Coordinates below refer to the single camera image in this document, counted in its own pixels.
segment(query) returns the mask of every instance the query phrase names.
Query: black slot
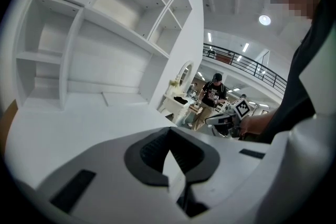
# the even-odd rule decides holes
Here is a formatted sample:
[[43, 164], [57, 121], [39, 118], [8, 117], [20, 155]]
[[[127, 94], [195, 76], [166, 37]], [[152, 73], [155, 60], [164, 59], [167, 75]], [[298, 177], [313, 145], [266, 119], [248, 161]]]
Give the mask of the black slot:
[[264, 153], [261, 153], [261, 152], [247, 150], [246, 148], [239, 151], [239, 153], [242, 153], [242, 154], [254, 157], [254, 158], [258, 158], [258, 159], [262, 159], [265, 155]]
[[81, 170], [59, 193], [50, 199], [50, 202], [63, 212], [70, 213], [95, 176], [94, 172]]

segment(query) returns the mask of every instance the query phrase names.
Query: ceiling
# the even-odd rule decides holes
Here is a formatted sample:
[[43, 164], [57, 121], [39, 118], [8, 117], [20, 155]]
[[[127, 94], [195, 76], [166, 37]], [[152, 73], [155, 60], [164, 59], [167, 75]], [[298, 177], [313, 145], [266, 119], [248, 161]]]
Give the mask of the ceiling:
[[[311, 23], [271, 0], [203, 0], [203, 5], [205, 28], [244, 37], [287, 60], [291, 60]], [[262, 14], [271, 18], [269, 26], [258, 22]]]
[[[217, 70], [206, 66], [200, 66], [197, 72], [200, 72], [204, 77], [205, 81], [207, 82], [212, 80], [212, 77], [215, 73], [218, 73]], [[198, 73], [196, 73], [195, 76], [198, 79], [202, 79]], [[227, 89], [235, 89], [235, 88], [240, 89], [237, 92], [227, 93], [228, 95], [232, 95], [236, 98], [239, 98], [240, 95], [246, 94], [248, 101], [255, 102], [256, 104], [266, 104], [270, 107], [270, 109], [275, 109], [279, 107], [279, 104], [276, 103], [273, 99], [234, 77], [227, 76], [224, 85], [226, 86]]]

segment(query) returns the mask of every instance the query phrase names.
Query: human arm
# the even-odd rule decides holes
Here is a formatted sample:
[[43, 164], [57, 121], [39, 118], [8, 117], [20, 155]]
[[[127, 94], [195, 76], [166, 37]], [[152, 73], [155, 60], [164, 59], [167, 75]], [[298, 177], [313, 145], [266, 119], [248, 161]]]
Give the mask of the human arm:
[[273, 118], [276, 111], [277, 109], [272, 110], [267, 114], [245, 117], [240, 124], [241, 134], [242, 135], [244, 135], [245, 133], [261, 134], [268, 125], [268, 123]]
[[218, 100], [215, 101], [216, 104], [218, 103], [225, 103], [225, 98], [226, 98], [226, 87], [224, 87], [224, 91], [221, 93], [219, 96]]
[[206, 94], [206, 91], [207, 91], [207, 89], [208, 89], [208, 87], [209, 87], [209, 84], [210, 84], [210, 82], [207, 82], [207, 83], [203, 86], [203, 88], [202, 88], [202, 90], [201, 90], [201, 93], [200, 93], [199, 96], [198, 96], [198, 99], [199, 99], [199, 100], [202, 100], [202, 99], [203, 99], [203, 97], [204, 97], [204, 95]]
[[202, 89], [201, 93], [200, 93], [199, 96], [198, 96], [198, 99], [199, 99], [199, 100], [202, 100], [203, 97], [204, 97], [204, 95], [205, 95], [205, 93], [206, 93], [206, 91], [204, 91], [204, 90]]

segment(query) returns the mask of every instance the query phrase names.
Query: black cap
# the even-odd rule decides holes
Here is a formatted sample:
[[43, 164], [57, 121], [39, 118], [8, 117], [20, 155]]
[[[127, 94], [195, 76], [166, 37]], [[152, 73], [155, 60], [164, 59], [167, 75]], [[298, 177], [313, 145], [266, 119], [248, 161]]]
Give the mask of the black cap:
[[213, 78], [214, 82], [222, 81], [222, 79], [223, 79], [222, 74], [220, 73], [214, 74], [214, 78]]

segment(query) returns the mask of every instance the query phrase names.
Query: human hand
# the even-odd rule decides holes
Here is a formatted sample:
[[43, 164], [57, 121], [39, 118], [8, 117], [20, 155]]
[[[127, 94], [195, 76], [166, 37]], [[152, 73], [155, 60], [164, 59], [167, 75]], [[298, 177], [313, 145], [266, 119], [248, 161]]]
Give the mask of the human hand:
[[248, 133], [250, 127], [250, 117], [245, 117], [240, 123], [240, 135], [244, 136], [244, 134]]

